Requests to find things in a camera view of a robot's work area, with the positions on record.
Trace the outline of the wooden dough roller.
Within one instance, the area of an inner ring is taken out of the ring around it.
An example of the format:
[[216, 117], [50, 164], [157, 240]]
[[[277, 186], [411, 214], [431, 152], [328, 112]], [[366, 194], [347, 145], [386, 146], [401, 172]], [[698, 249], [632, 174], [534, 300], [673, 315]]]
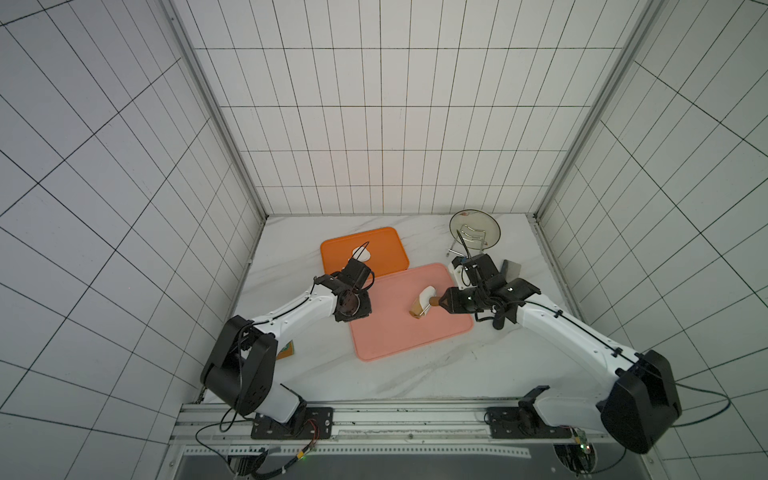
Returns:
[[427, 286], [416, 297], [412, 303], [409, 314], [415, 318], [424, 318], [432, 309], [441, 308], [442, 296], [434, 286]]

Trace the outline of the pink silicone mat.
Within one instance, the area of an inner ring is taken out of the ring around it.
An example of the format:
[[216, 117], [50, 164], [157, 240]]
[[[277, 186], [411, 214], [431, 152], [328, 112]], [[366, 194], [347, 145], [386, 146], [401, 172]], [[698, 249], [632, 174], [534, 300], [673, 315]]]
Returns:
[[450, 314], [432, 307], [419, 319], [410, 314], [417, 296], [427, 287], [442, 294], [455, 285], [446, 266], [433, 263], [375, 280], [370, 290], [372, 313], [349, 323], [356, 355], [374, 361], [469, 332], [469, 314]]

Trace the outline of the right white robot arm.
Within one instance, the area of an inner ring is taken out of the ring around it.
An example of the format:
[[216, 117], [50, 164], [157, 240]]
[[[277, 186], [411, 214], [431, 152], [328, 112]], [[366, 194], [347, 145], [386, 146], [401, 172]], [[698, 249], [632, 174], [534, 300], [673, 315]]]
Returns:
[[507, 279], [487, 254], [458, 257], [458, 285], [427, 304], [450, 314], [473, 314], [500, 330], [512, 322], [536, 333], [582, 368], [585, 384], [542, 384], [518, 405], [528, 418], [551, 427], [601, 432], [627, 450], [646, 454], [682, 414], [669, 361], [639, 353], [570, 317], [539, 287]]

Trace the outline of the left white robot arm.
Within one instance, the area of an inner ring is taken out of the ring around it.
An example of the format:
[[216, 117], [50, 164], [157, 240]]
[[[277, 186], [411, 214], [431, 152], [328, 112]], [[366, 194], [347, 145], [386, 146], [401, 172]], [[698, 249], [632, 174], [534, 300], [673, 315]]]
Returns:
[[351, 258], [313, 279], [302, 295], [265, 315], [227, 320], [201, 372], [202, 385], [240, 416], [263, 415], [283, 425], [304, 421], [306, 402], [274, 379], [278, 353], [316, 321], [348, 323], [372, 313], [375, 274]]

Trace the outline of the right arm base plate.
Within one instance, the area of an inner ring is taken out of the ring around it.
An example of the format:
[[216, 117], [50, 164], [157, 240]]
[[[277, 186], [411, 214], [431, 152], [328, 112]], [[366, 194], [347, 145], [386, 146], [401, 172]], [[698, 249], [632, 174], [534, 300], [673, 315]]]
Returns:
[[570, 429], [546, 425], [534, 409], [537, 397], [548, 389], [547, 385], [537, 386], [522, 397], [514, 407], [488, 407], [483, 421], [490, 428], [490, 436], [493, 439], [507, 440], [571, 439]]

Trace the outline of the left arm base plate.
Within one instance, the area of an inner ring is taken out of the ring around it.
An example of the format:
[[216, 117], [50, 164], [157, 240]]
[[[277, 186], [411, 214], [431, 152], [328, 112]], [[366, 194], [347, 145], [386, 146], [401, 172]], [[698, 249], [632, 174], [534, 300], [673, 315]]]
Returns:
[[301, 407], [286, 423], [259, 414], [251, 431], [253, 440], [326, 440], [331, 437], [334, 409]]

